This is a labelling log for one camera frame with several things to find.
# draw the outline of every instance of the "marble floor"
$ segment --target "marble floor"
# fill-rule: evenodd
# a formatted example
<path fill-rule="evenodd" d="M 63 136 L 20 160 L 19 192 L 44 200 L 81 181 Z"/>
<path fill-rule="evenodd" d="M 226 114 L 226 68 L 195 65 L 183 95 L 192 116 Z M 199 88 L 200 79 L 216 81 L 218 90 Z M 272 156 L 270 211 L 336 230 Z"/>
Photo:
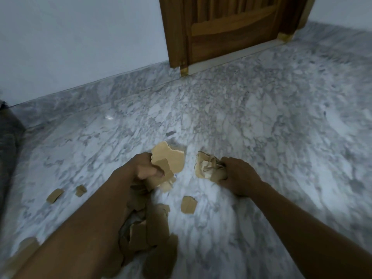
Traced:
<path fill-rule="evenodd" d="M 27 130 L 3 218 L 1 256 L 43 242 L 134 154 L 170 140 L 186 165 L 170 205 L 173 278 L 301 278 L 249 199 L 194 175 L 198 150 L 242 158 L 281 194 L 372 252 L 372 61 L 295 40 Z M 88 193 L 77 198 L 74 189 Z M 65 193 L 52 206 L 55 188 Z M 198 201 L 184 215 L 184 195 Z M 118 278 L 141 277 L 145 255 Z"/>

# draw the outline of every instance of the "white wall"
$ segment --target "white wall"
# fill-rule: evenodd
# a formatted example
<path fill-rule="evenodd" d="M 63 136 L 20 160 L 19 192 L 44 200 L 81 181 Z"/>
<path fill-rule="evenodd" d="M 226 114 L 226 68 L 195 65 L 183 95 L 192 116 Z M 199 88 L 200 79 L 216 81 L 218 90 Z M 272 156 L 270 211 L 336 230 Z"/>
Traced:
<path fill-rule="evenodd" d="M 316 0 L 309 20 L 372 31 L 372 0 Z"/>
<path fill-rule="evenodd" d="M 159 0 L 0 0 L 11 106 L 165 60 Z"/>

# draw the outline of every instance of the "door threshold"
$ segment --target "door threshold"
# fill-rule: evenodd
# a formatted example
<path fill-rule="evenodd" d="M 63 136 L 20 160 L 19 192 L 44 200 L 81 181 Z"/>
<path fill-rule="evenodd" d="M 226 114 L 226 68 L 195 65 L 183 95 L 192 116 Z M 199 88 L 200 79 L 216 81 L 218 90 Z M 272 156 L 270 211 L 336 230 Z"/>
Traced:
<path fill-rule="evenodd" d="M 214 66 L 222 65 L 222 64 L 225 64 L 227 62 L 231 62 L 233 60 L 240 59 L 240 58 L 245 57 L 245 56 L 252 55 L 254 53 L 266 50 L 268 48 L 279 46 L 283 43 L 284 43 L 284 41 L 282 41 L 282 40 L 274 39 L 274 40 L 264 42 L 264 43 L 261 43 L 261 44 L 258 44 L 258 45 L 252 46 L 252 47 L 245 48 L 243 50 L 232 52 L 232 53 L 227 54 L 227 55 L 223 55 L 223 56 L 219 56 L 219 57 L 216 57 L 216 58 L 213 58 L 213 59 L 205 60 L 203 62 L 197 62 L 195 64 L 192 64 L 192 65 L 188 66 L 188 75 L 197 73 L 199 71 L 207 70 L 207 69 L 212 68 Z"/>

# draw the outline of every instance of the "hand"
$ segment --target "hand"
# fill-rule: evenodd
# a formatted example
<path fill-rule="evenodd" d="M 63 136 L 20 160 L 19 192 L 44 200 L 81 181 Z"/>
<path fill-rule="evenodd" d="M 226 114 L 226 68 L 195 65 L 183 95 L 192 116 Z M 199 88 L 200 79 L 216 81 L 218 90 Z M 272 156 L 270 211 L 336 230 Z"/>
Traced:
<path fill-rule="evenodd" d="M 227 179 L 219 182 L 222 187 L 239 196 L 248 197 L 261 185 L 260 176 L 244 160 L 223 157 L 221 161 L 225 163 L 227 170 Z"/>
<path fill-rule="evenodd" d="M 163 177 L 164 171 L 151 163 L 151 153 L 144 152 L 142 154 L 135 155 L 130 161 L 123 166 L 119 167 L 115 171 L 125 173 L 130 171 L 133 173 L 134 179 L 146 179 L 151 176 Z"/>

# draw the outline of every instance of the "gray fabric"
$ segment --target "gray fabric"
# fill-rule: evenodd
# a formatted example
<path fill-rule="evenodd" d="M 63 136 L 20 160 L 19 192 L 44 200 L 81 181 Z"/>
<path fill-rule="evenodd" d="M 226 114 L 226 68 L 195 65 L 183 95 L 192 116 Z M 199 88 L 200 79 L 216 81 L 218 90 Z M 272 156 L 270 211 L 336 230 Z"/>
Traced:
<path fill-rule="evenodd" d="M 10 178 L 16 167 L 21 138 L 25 131 L 19 120 L 0 101 L 0 217 L 10 186 Z"/>

